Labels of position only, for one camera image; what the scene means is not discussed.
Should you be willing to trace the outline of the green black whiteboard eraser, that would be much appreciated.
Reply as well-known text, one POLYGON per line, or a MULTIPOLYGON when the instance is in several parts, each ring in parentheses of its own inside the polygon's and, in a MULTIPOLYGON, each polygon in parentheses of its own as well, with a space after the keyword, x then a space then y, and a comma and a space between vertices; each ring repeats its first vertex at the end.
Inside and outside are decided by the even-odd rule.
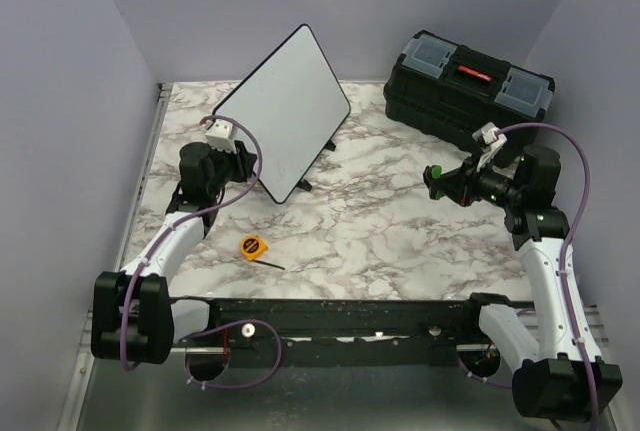
POLYGON ((440 165, 431 165, 431 166, 425 167, 423 172, 423 181, 429 190, 429 197, 430 197, 430 190, 433 188, 438 188, 436 186, 436 182, 441 177, 441 173, 442 173, 442 167, 440 165))

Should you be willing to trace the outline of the white whiteboard with red writing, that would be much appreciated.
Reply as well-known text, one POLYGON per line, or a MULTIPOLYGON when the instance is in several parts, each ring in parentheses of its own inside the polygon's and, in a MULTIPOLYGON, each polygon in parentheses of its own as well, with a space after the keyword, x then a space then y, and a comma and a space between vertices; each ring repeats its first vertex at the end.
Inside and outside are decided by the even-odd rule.
POLYGON ((214 108, 256 138, 260 184, 282 204, 351 112, 351 105, 307 24, 299 25, 214 108))

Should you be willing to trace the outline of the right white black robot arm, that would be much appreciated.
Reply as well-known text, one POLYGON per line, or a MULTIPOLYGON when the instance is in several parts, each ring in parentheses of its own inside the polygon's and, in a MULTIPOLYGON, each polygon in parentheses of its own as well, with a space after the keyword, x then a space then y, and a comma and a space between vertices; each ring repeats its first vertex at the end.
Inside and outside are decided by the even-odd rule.
POLYGON ((524 417, 595 423, 623 383, 589 329, 572 263, 566 215, 553 204, 561 171, 559 154, 524 148, 514 176, 481 166, 478 156, 453 171, 426 167, 433 199, 461 207, 486 201, 505 212, 505 227, 529 279, 538 333, 532 335, 509 305, 495 301, 464 313, 460 330, 469 341, 488 337, 512 372, 511 391, 524 417))

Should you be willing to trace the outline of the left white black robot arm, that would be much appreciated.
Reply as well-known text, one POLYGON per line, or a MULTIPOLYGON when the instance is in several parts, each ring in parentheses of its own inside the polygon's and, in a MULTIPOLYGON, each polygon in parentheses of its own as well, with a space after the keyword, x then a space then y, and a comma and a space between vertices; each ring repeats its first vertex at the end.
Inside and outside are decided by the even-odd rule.
POLYGON ((227 206, 227 184, 252 188, 262 170, 261 152, 240 141, 230 152, 194 142, 179 156, 180 179, 160 230, 120 271, 103 272, 94 284, 91 352, 127 370, 163 363, 172 345, 188 336, 201 346, 220 338, 222 323, 208 305, 171 297, 169 284, 227 206))

